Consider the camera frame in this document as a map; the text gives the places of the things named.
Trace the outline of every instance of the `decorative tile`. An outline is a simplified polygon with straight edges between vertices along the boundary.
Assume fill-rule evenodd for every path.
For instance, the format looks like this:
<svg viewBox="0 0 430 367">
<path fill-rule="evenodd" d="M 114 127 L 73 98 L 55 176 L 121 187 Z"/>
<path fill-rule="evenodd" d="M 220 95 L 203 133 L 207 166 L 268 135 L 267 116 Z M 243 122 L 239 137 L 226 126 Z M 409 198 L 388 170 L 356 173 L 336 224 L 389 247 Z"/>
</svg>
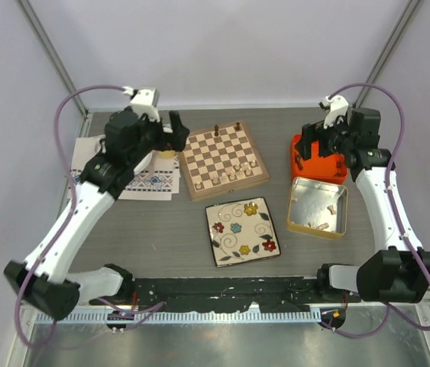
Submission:
<svg viewBox="0 0 430 367">
<path fill-rule="evenodd" d="M 269 207 L 263 197 L 208 206 L 206 219 L 218 267 L 281 255 Z"/>
</svg>

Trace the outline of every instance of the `cable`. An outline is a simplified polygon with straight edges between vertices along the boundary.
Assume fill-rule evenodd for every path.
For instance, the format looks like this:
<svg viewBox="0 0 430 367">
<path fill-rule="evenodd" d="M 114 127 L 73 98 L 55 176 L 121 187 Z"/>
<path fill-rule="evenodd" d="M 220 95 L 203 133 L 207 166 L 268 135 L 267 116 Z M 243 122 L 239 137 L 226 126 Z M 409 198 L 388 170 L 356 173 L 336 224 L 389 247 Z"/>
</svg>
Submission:
<svg viewBox="0 0 430 367">
<path fill-rule="evenodd" d="M 387 89 L 383 88 L 382 86 L 377 86 L 377 85 L 374 85 L 374 84 L 371 84 L 371 83 L 353 83 L 353 84 L 349 84 L 347 86 L 343 86 L 342 88 L 340 88 L 337 91 L 333 92 L 329 96 L 329 99 L 332 99 L 334 96 L 336 96 L 337 94 L 345 91 L 346 89 L 354 88 L 356 86 L 368 87 L 368 88 L 377 89 L 377 90 L 381 91 L 382 93 L 386 94 L 388 97 L 391 98 L 391 100 L 395 104 L 396 108 L 398 109 L 399 122 L 400 122 L 398 140 L 396 141 L 395 148 L 393 149 L 393 153 L 391 154 L 390 162 L 388 163 L 388 165 L 386 167 L 386 173 L 385 173 L 386 187 L 390 187 L 391 170 L 393 169 L 393 163 L 394 163 L 394 161 L 396 159 L 396 156 L 398 154 L 399 147 L 401 146 L 401 143 L 402 143 L 402 140 L 403 140 L 403 135 L 405 134 L 405 114 L 403 112 L 403 108 L 399 104 L 399 102 L 396 99 L 396 97 L 390 91 L 388 91 Z M 395 201 L 395 198 L 394 198 L 394 195 L 393 195 L 393 190 L 387 190 L 387 193 L 388 193 L 388 197 L 390 198 L 391 208 L 393 209 L 393 214 L 395 216 L 396 223 L 398 224 L 399 231 L 402 234 L 403 241 L 405 242 L 405 245 L 408 248 L 408 250 L 410 250 L 410 252 L 412 253 L 413 258 L 416 260 L 417 264 L 420 267 L 420 270 L 422 271 L 423 275 L 425 276 L 425 279 L 427 280 L 428 285 L 430 286 L 430 273 L 428 272 L 427 267 L 423 263 L 423 260 L 420 258 L 419 253 L 413 248 L 413 245 L 409 241 L 408 237 L 405 236 L 405 233 L 406 233 L 405 226 L 403 225 L 403 221 L 401 219 L 401 216 L 399 215 L 399 210 L 398 210 L 398 206 L 396 205 L 396 201 Z M 416 323 L 414 320 L 412 320 L 408 316 L 406 316 L 396 306 L 393 306 L 392 304 L 389 304 L 387 302 L 385 303 L 385 305 L 387 306 L 387 308 L 391 308 L 392 310 L 394 310 L 407 323 L 409 323 L 410 325 L 414 326 L 415 328 L 417 328 L 419 330 L 423 330 L 423 331 L 430 331 L 430 325 L 428 325 L 428 326 L 420 325 L 419 323 Z"/>
<path fill-rule="evenodd" d="M 76 92 L 74 92 L 74 93 L 70 94 L 69 96 L 67 96 L 59 104 L 59 106 L 57 107 L 57 111 L 55 112 L 55 117 L 53 118 L 53 136 L 55 137 L 55 144 L 57 146 L 57 150 L 58 150 L 58 153 L 59 153 L 60 163 L 62 164 L 63 169 L 66 171 L 67 181 L 68 181 L 68 184 L 70 185 L 70 187 L 72 189 L 71 190 L 72 199 L 71 199 L 69 214 L 67 215 L 67 217 L 66 217 L 65 221 L 63 222 L 63 224 L 57 230 L 57 233 L 55 233 L 55 235 L 52 237 L 52 239 L 50 240 L 50 242 L 48 243 L 48 245 L 44 248 L 44 250 L 40 253 L 40 256 L 38 256 L 37 260 L 31 266 L 30 270 L 28 271 L 28 273 L 24 277 L 23 283 L 21 284 L 21 286 L 19 288 L 19 291 L 18 291 L 18 296 L 16 297 L 16 304 L 15 304 L 15 326 L 16 326 L 16 332 L 18 334 L 19 339 L 28 348 L 40 348 L 42 346 L 47 345 L 49 343 L 50 339 L 52 338 L 52 335 L 53 335 L 53 333 L 55 331 L 55 326 L 56 326 L 57 322 L 54 321 L 52 323 L 52 326 L 50 327 L 50 334 L 44 340 L 42 340 L 42 341 L 40 341 L 38 343 L 30 343 L 30 341 L 27 339 L 26 335 L 24 334 L 23 328 L 21 327 L 20 307 L 21 307 L 21 302 L 23 301 L 24 292 L 25 292 L 28 284 L 30 283 L 31 277 L 34 275 L 34 272 L 37 270 L 38 265 L 45 258 L 45 256 L 47 255 L 47 253 L 50 251 L 50 249 L 52 248 L 52 246 L 55 244 L 55 242 L 57 241 L 57 239 L 60 237 L 60 235 L 63 233 L 63 231 L 65 230 L 65 228 L 69 224 L 70 220 L 72 219 L 72 215 L 73 215 L 74 211 L 76 210 L 76 205 L 77 205 L 77 192 L 74 190 L 74 187 L 76 185 L 75 185 L 75 183 L 74 183 L 74 181 L 73 181 L 73 179 L 72 179 L 72 177 L 70 175 L 70 167 L 69 167 L 69 164 L 67 162 L 67 158 L 66 158 L 65 152 L 63 151 L 62 143 L 60 141 L 60 136 L 59 136 L 59 118 L 60 118 L 60 113 L 62 112 L 63 107 L 72 98 L 78 96 L 81 93 L 88 92 L 89 90 L 94 90 L 94 89 L 113 89 L 113 90 L 124 91 L 123 87 L 120 87 L 120 86 L 110 86 L 110 85 L 87 86 L 85 88 L 81 88 L 81 89 L 77 90 Z"/>
<path fill-rule="evenodd" d="M 349 333 L 347 331 L 343 331 L 343 330 L 339 330 L 336 329 L 334 327 L 331 327 L 331 320 L 330 323 L 324 323 L 323 321 L 320 323 L 321 325 L 323 325 L 324 327 L 326 327 L 327 329 L 331 330 L 334 333 L 337 333 L 338 335 L 342 335 L 342 336 L 346 336 L 347 338 L 352 338 L 352 339 L 362 339 L 362 338 L 367 338 L 368 336 L 372 336 L 372 335 L 376 335 L 378 334 L 381 329 L 384 328 L 384 325 L 386 325 L 386 322 L 388 321 L 388 319 L 390 318 L 390 308 L 386 307 L 386 314 L 384 315 L 383 321 L 381 322 L 381 324 L 374 329 L 373 331 L 369 332 L 369 333 L 365 333 L 365 334 L 353 334 L 353 333 Z"/>
<path fill-rule="evenodd" d="M 145 313 L 146 313 L 146 312 L 149 312 L 149 314 L 148 314 L 148 315 L 146 315 L 146 317 L 144 317 L 142 320 L 138 321 L 137 323 L 134 323 L 134 324 L 132 324 L 132 325 L 129 325 L 129 326 L 125 327 L 125 328 L 124 328 L 124 331 L 125 331 L 125 330 L 133 330 L 133 329 L 136 329 L 136 328 L 137 328 L 137 327 L 139 327 L 142 323 L 147 322 L 147 320 L 149 320 L 149 319 L 154 315 L 154 313 L 156 313 L 157 311 L 159 311 L 159 310 L 160 310 L 160 308 L 162 308 L 162 306 L 163 306 L 164 304 L 165 304 L 165 302 L 159 302 L 158 304 L 156 304 L 155 306 L 153 306 L 153 307 L 151 307 L 151 308 L 149 309 L 149 310 L 150 310 L 150 312 L 149 312 L 149 311 L 147 311 L 147 310 L 143 310 L 143 312 L 145 312 Z M 122 310 L 122 309 L 120 309 L 119 307 L 116 307 L 116 306 L 115 306 L 115 308 L 118 308 L 121 312 L 125 312 L 125 313 L 130 312 L 130 311 L 127 311 L 127 310 Z M 86 340 L 84 343 L 80 343 L 80 344 L 79 344 L 79 345 L 77 345 L 77 346 L 54 346 L 54 345 L 52 345 L 52 347 L 53 347 L 53 348 L 55 348 L 55 349 L 61 349 L 61 350 L 66 350 L 66 351 L 79 349 L 79 348 L 82 348 L 83 346 L 85 346 L 85 345 L 89 344 L 90 342 L 93 342 L 94 340 L 96 340 L 96 339 L 100 338 L 101 336 L 104 336 L 104 335 L 106 335 L 106 334 L 109 334 L 109 333 L 110 333 L 109 331 L 110 331 L 110 330 L 106 330 L 106 331 L 104 331 L 104 332 L 102 332 L 102 333 L 98 333 L 98 334 L 94 335 L 93 337 L 89 338 L 88 340 Z M 33 367 L 35 367 L 35 366 L 37 366 L 37 365 L 38 365 L 39 361 L 41 360 L 41 357 L 43 356 L 44 351 L 45 351 L 45 347 L 43 346 L 43 347 L 41 348 L 40 352 L 38 353 L 37 358 L 36 358 L 36 359 L 34 360 L 34 362 L 33 362 L 33 365 L 32 365 Z"/>
</svg>

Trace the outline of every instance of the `red flower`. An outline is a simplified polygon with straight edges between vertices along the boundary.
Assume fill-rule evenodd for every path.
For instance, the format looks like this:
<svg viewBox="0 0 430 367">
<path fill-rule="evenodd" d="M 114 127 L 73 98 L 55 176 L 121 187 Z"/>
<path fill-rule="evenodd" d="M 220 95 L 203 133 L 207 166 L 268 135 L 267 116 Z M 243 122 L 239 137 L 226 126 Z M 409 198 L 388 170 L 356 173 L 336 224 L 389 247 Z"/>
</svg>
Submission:
<svg viewBox="0 0 430 367">
<path fill-rule="evenodd" d="M 221 223 L 215 223 L 215 225 L 212 228 L 215 232 L 223 233 L 224 226 Z"/>
<path fill-rule="evenodd" d="M 272 252 L 276 249 L 276 243 L 274 241 L 271 241 L 270 239 L 264 242 L 262 246 L 265 251 L 269 252 Z"/>
</svg>

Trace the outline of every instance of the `yellow flower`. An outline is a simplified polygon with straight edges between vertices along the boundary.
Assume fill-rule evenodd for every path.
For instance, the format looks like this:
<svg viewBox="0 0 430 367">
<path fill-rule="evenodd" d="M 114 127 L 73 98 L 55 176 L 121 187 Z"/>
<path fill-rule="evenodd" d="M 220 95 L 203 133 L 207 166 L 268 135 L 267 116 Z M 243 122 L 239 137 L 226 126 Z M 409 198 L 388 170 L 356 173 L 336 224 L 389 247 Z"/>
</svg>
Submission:
<svg viewBox="0 0 430 367">
<path fill-rule="evenodd" d="M 252 216 L 254 214 L 257 214 L 257 208 L 259 206 L 257 206 L 257 204 L 254 203 L 250 203 L 250 204 L 245 204 L 244 205 L 244 212 L 246 212 L 246 214 L 248 216 Z"/>
<path fill-rule="evenodd" d="M 243 245 L 243 246 L 240 246 L 240 253 L 242 254 L 242 255 L 248 255 L 248 253 L 251 251 L 250 249 L 249 249 L 249 247 L 247 246 L 247 245 Z"/>
</svg>

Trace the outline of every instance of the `flower pattern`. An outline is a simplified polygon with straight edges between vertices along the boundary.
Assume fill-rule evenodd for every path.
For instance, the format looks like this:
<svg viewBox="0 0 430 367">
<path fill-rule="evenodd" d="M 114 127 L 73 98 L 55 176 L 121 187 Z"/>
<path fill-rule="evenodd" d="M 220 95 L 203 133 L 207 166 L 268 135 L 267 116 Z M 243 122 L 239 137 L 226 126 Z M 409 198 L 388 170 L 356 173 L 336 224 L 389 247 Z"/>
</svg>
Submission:
<svg viewBox="0 0 430 367">
<path fill-rule="evenodd" d="M 242 231 L 242 226 L 238 223 L 232 223 L 230 229 L 233 233 L 240 233 Z"/>
<path fill-rule="evenodd" d="M 267 241 L 265 241 L 262 244 L 262 246 L 263 246 L 263 249 L 265 251 L 268 251 L 268 252 L 272 252 L 272 251 L 274 251 L 276 249 L 276 243 L 274 241 L 271 241 L 270 239 L 267 240 Z"/>
<path fill-rule="evenodd" d="M 225 226 L 223 226 L 220 222 L 218 222 L 218 223 L 215 223 L 212 228 L 217 233 L 223 233 L 223 229 L 225 228 Z"/>
<path fill-rule="evenodd" d="M 238 251 L 240 251 L 242 255 L 248 255 L 251 249 L 247 245 L 243 245 L 243 246 L 240 246 L 240 250 Z"/>
<path fill-rule="evenodd" d="M 244 212 L 248 215 L 248 216 L 252 216 L 254 214 L 257 214 L 257 208 L 259 206 L 257 206 L 257 204 L 254 203 L 249 203 L 249 204 L 245 204 L 244 205 Z"/>
</svg>

